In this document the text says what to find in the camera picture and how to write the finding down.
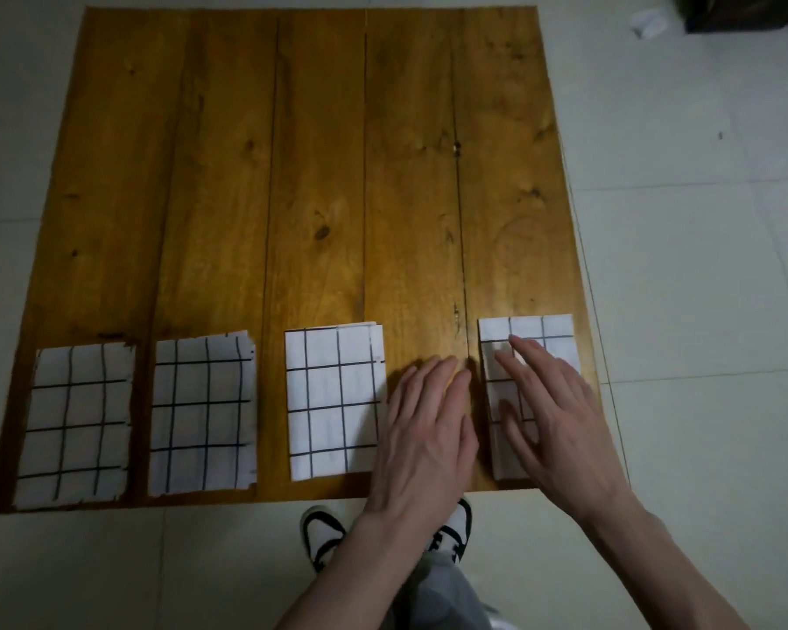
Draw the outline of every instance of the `forearm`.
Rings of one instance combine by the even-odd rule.
[[[278,624],[280,630],[378,628],[422,547],[398,522],[364,514],[327,568]]]
[[[583,528],[652,628],[747,627],[635,498]]]

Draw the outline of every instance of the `tile floor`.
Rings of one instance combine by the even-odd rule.
[[[630,13],[668,0],[0,0],[0,420],[84,3],[538,4],[633,487],[748,621],[788,628],[788,30],[635,40]],[[522,627],[643,626],[539,494],[472,501],[487,602]],[[312,578],[305,506],[0,518],[0,627],[270,627]]]

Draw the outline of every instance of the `hand-drawn grid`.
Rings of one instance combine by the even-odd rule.
[[[126,486],[134,348],[40,349],[14,505],[113,501]]]
[[[512,349],[508,342],[511,334],[519,338],[535,339],[550,354],[566,360],[580,372],[580,359],[571,314],[479,319],[479,344],[482,348],[482,366],[491,417],[493,477],[497,480],[527,476],[502,430],[500,402],[509,402],[522,419],[525,433],[534,441],[539,439],[537,423],[531,408],[527,402],[523,402],[517,385],[494,358],[497,351],[509,349],[515,358],[523,361],[522,356]]]
[[[248,332],[158,342],[149,495],[257,481],[255,365]]]
[[[293,329],[285,353],[292,480],[371,471],[384,427],[382,326]]]

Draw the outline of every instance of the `sneaker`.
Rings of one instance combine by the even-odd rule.
[[[342,522],[326,507],[312,507],[301,516],[301,539],[316,573],[327,567],[346,534]]]
[[[464,557],[467,542],[470,541],[472,526],[473,511],[470,502],[461,498],[450,519],[438,529],[426,545],[426,552],[448,554],[453,564],[458,564]]]

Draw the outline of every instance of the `wooden table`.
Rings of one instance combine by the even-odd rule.
[[[291,482],[283,332],[385,330],[390,384],[470,358],[480,317],[572,313],[598,389],[537,11],[99,10],[84,17],[0,438],[0,512],[36,349],[137,345],[120,506],[363,497]],[[147,496],[153,345],[247,329],[259,481]]]

